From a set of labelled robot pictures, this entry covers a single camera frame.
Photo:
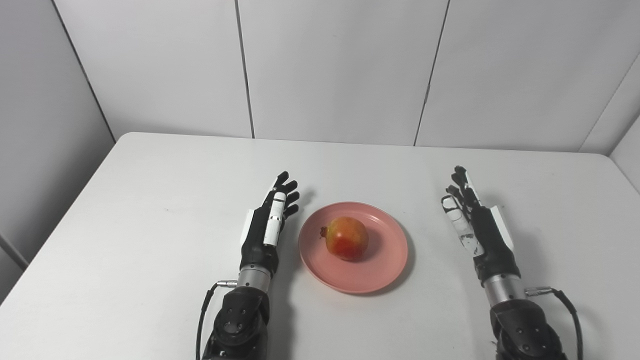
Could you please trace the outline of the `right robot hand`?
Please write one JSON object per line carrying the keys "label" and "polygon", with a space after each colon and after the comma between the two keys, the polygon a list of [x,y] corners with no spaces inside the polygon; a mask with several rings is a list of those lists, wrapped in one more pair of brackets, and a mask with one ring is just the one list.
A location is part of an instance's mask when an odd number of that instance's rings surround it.
{"label": "right robot hand", "polygon": [[499,226],[502,219],[496,207],[486,207],[466,168],[457,165],[451,174],[454,182],[446,188],[441,207],[452,223],[458,240],[473,259],[481,285],[494,276],[521,278],[507,231]]}

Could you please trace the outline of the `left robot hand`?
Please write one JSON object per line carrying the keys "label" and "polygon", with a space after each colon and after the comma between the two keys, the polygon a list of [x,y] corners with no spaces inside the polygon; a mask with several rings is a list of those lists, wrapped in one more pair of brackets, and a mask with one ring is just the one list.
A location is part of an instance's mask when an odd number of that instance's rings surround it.
{"label": "left robot hand", "polygon": [[262,204],[251,212],[246,237],[241,248],[239,268],[265,269],[272,277],[279,267],[278,242],[286,220],[299,210],[298,182],[290,173],[280,173]]}

